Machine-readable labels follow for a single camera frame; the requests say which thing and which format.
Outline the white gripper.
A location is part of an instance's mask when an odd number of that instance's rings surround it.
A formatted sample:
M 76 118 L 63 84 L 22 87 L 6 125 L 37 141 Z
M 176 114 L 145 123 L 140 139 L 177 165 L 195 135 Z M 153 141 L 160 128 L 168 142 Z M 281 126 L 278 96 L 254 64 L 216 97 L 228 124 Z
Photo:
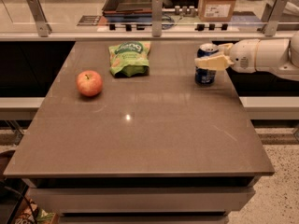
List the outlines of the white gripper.
M 259 39 L 245 39 L 235 44 L 220 44 L 218 45 L 220 55 L 196 58 L 194 62 L 201 69 L 223 71 L 232 66 L 238 73 L 254 73 L 259 42 Z

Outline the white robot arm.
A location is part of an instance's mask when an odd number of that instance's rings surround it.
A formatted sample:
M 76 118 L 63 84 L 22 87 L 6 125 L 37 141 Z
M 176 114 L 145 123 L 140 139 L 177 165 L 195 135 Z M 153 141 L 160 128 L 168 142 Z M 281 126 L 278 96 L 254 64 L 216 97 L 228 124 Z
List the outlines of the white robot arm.
M 194 59 L 195 66 L 209 70 L 231 67 L 238 73 L 268 72 L 276 77 L 299 80 L 299 32 L 292 38 L 244 39 L 219 45 L 219 50 Z

